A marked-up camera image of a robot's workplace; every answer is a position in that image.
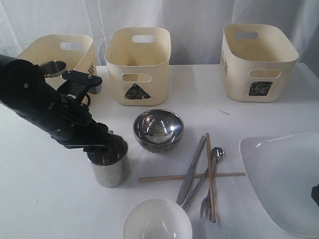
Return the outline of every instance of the wooden chopstick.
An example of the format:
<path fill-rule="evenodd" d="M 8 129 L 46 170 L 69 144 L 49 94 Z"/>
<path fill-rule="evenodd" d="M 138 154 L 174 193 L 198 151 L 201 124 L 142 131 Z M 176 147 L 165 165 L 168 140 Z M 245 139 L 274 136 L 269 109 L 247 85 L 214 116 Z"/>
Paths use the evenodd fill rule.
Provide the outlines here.
<path fill-rule="evenodd" d="M 209 175 L 209 191 L 210 191 L 210 203 L 213 223 L 216 222 L 215 212 L 215 200 L 214 200 L 214 184 L 213 184 L 213 170 L 211 162 L 211 145 L 209 133 L 206 133 L 206 148 L 207 148 L 207 160 L 208 160 L 208 175 Z"/>
<path fill-rule="evenodd" d="M 196 173 L 194 174 L 194 178 L 200 178 L 203 174 L 202 173 Z M 245 176 L 245 172 L 235 172 L 235 173 L 215 173 L 214 177 L 232 177 L 232 176 Z M 157 181 L 166 181 L 166 180 L 178 180 L 178 179 L 184 179 L 185 174 L 183 175 L 170 175 L 170 176 L 158 176 L 158 177 L 145 177 L 145 178 L 139 178 L 140 183 L 146 183 L 146 182 L 157 182 Z"/>

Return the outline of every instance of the butter knife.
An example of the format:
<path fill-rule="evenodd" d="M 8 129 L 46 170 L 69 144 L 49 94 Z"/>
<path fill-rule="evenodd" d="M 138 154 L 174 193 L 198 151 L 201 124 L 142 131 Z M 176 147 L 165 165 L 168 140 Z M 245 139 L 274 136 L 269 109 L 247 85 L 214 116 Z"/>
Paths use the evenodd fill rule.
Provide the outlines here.
<path fill-rule="evenodd" d="M 193 160 L 190 164 L 190 167 L 187 171 L 186 177 L 184 178 L 184 181 L 183 181 L 181 188 L 179 190 L 177 200 L 176 200 L 176 203 L 179 205 L 181 205 L 184 202 L 184 200 L 189 192 L 191 183 L 192 183 L 193 178 L 194 178 L 195 164 L 199 158 L 199 154 L 200 154 L 201 150 L 203 149 L 205 141 L 206 141 L 206 136 L 203 135 L 200 139 L 198 146 L 197 146 L 195 155 L 194 155 Z"/>

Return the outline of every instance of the white tablecloth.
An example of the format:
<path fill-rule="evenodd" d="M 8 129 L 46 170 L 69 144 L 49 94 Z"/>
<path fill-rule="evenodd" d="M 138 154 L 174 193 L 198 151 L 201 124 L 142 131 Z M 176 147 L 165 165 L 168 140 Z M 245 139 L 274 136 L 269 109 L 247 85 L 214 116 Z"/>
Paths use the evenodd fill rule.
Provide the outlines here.
<path fill-rule="evenodd" d="M 128 141 L 130 178 L 117 188 L 101 187 L 82 150 L 65 149 L 0 106 L 0 238 L 120 239 L 125 217 L 135 204 L 156 197 L 175 201 L 182 183 L 139 183 L 138 178 L 186 173 L 206 132 L 212 147 L 226 152 L 218 172 L 240 172 L 244 171 L 240 139 L 319 131 L 319 80 L 303 63 L 296 65 L 281 97 L 273 103 L 228 98 L 219 65 L 179 65 L 170 67 L 165 102 L 155 107 L 122 106 L 112 96 L 107 68 L 98 67 L 98 72 L 104 82 L 101 94 L 92 96 L 90 112 L 94 120 Z M 176 112 L 185 125 L 182 141 L 165 155 L 145 151 L 133 135 L 136 116 L 154 108 Z M 196 172 L 206 167 L 204 150 Z M 216 188 L 216 224 L 199 219 L 208 181 L 187 211 L 194 239 L 293 238 L 273 224 L 246 176 L 217 178 Z"/>

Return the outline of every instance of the white backdrop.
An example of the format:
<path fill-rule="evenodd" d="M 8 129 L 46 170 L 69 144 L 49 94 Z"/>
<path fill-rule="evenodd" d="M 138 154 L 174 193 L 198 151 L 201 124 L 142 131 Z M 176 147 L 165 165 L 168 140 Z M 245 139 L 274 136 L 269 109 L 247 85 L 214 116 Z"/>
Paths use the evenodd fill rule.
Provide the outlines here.
<path fill-rule="evenodd" d="M 0 0 L 0 54 L 17 56 L 44 35 L 86 34 L 105 65 L 114 31 L 159 26 L 171 33 L 171 64 L 218 64 L 231 23 L 279 27 L 319 76 L 319 0 Z"/>

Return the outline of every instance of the cream plastic bin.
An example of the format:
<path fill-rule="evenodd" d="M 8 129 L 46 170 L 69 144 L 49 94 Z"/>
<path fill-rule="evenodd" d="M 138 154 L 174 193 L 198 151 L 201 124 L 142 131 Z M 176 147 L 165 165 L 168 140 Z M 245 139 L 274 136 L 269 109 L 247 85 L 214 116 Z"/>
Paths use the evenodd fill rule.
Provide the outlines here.
<path fill-rule="evenodd" d="M 166 98 L 170 47 L 170 34 L 163 28 L 123 28 L 114 33 L 105 60 L 120 104 L 153 106 Z"/>
<path fill-rule="evenodd" d="M 85 35 L 48 35 L 35 40 L 18 58 L 42 65 L 48 61 L 64 61 L 67 69 L 94 75 L 96 73 L 93 39 Z M 57 89 L 64 80 L 59 76 L 46 78 L 46 82 Z M 97 94 L 98 88 L 90 89 L 90 93 Z"/>
<path fill-rule="evenodd" d="M 291 42 L 274 26 L 225 27 L 220 66 L 227 95 L 237 101 L 276 100 L 298 57 Z"/>

